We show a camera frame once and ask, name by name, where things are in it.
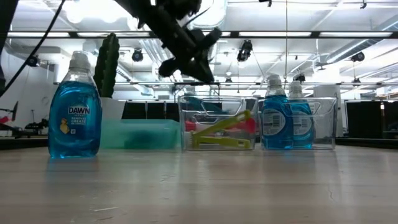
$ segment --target yellow tongs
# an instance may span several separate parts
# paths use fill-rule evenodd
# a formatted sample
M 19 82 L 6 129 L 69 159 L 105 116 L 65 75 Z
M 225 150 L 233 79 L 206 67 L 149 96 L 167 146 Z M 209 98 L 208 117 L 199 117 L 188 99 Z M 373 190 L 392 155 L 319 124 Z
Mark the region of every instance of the yellow tongs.
M 222 138 L 222 137 L 208 137 L 206 135 L 215 133 L 216 131 L 223 130 L 232 127 L 239 122 L 246 121 L 251 118 L 251 113 L 249 110 L 238 113 L 232 118 L 225 119 L 217 122 L 202 131 L 192 134 L 192 146 L 194 149 L 198 149 L 200 143 L 214 143 L 222 146 L 231 147 L 242 147 L 244 149 L 249 149 L 251 147 L 250 140 L 247 139 L 233 139 L 233 138 Z

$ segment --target duck graphic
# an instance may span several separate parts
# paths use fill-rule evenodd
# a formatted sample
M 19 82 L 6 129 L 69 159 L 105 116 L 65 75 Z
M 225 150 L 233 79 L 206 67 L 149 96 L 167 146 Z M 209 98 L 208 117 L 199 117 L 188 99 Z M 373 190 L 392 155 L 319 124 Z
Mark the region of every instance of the duck graphic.
M 65 118 L 62 118 L 61 120 L 61 125 L 60 125 L 60 130 L 64 133 L 64 134 L 68 134 L 69 132 L 69 127 L 68 127 L 68 120 Z

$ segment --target green cactus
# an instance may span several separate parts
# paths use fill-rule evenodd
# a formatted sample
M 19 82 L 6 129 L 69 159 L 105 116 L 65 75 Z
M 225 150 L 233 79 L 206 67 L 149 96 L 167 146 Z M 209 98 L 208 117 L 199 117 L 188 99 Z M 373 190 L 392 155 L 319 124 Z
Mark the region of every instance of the green cactus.
M 112 98 L 119 60 L 119 40 L 114 33 L 108 35 L 99 48 L 94 82 L 101 97 Z

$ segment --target bottle cap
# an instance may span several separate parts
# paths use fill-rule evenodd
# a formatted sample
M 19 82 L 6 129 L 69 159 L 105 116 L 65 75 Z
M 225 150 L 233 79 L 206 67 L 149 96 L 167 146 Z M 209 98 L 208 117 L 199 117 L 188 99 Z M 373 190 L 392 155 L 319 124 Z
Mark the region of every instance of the bottle cap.
M 302 91 L 300 81 L 292 81 L 289 89 L 290 91 Z
M 268 85 L 282 85 L 279 75 L 270 75 L 267 78 Z
M 90 70 L 91 65 L 88 61 L 87 54 L 83 51 L 75 51 L 73 52 L 72 59 L 69 63 L 69 69 L 71 68 L 80 68 Z

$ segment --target ceiling light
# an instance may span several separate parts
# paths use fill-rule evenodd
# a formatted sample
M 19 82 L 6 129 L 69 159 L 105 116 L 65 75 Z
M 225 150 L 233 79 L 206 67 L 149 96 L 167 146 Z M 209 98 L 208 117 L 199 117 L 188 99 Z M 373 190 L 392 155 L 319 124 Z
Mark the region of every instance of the ceiling light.
M 248 37 L 309 37 L 311 32 L 239 32 L 239 36 Z
M 207 35 L 207 34 L 210 33 L 209 30 L 203 30 L 202 32 L 203 32 L 203 35 Z M 228 36 L 230 36 L 230 35 L 231 35 L 231 32 L 222 32 L 222 33 L 221 33 L 221 36 L 222 36 L 222 37 L 228 37 Z
M 115 85 L 130 85 L 129 82 L 116 82 Z
M 255 83 L 255 82 L 235 82 L 235 83 L 233 83 L 233 85 L 255 85 L 255 84 L 257 84 L 257 83 Z M 228 82 L 223 82 L 223 83 L 220 83 L 220 85 L 231 85 L 231 84 Z
M 148 32 L 115 32 L 117 37 L 149 37 Z M 80 37 L 106 37 L 110 32 L 78 32 Z
M 174 85 L 174 82 L 132 82 L 139 85 Z
M 7 37 L 42 37 L 44 32 L 8 32 Z M 50 32 L 47 37 L 69 37 L 67 32 Z
M 389 37 L 392 32 L 321 32 L 320 37 Z

